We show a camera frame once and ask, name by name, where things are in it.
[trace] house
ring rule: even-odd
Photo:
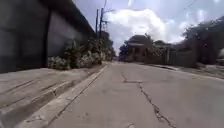
[[[125,42],[128,46],[129,61],[143,62],[146,59],[147,50],[152,47],[153,43],[144,35],[132,36]]]

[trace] sky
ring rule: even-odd
[[[95,29],[96,10],[105,0],[73,0]],[[108,32],[119,47],[135,34],[149,34],[154,40],[178,43],[190,25],[214,20],[224,15],[224,0],[107,0],[105,14]]]

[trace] green vegetation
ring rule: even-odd
[[[51,57],[48,60],[48,67],[58,70],[73,68],[91,68],[94,65],[102,64],[102,61],[112,61],[115,56],[112,41],[89,38],[79,43],[73,41],[67,46],[61,57]]]
[[[166,63],[166,52],[167,47],[166,43],[159,40],[153,41],[150,35],[134,35],[125,44],[120,47],[119,59],[120,61],[130,61],[128,58],[135,56],[133,54],[133,48],[127,44],[127,42],[134,41],[135,43],[143,44],[143,46],[135,47],[137,49],[144,49],[143,54],[144,60],[142,62],[146,63],[157,63],[157,64],[165,64]]]
[[[184,48],[196,50],[197,61],[214,64],[219,52],[224,47],[224,16],[216,20],[191,26],[183,33]]]

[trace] cloud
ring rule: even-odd
[[[132,5],[133,0],[128,0],[128,7]]]
[[[197,11],[197,19],[198,19],[198,22],[203,22],[203,21],[205,21],[206,16],[207,16],[207,12],[206,12],[205,10],[201,10],[201,9],[199,9],[199,10]]]
[[[221,0],[213,0],[215,4],[218,4]]]
[[[184,39],[182,33],[185,28],[204,21],[207,12],[199,9],[196,19],[192,15],[193,13],[187,12],[184,19],[177,22],[173,19],[162,20],[150,9],[140,11],[122,9],[108,13],[106,18],[110,22],[109,32],[118,52],[124,41],[136,34],[147,33],[154,40],[164,40],[169,43],[180,42]]]
[[[117,27],[127,29],[126,36],[150,33],[155,39],[165,40],[165,23],[152,11],[119,10],[109,13],[107,19]]]

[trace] concrete road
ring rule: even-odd
[[[223,128],[224,81],[113,63],[50,128]]]

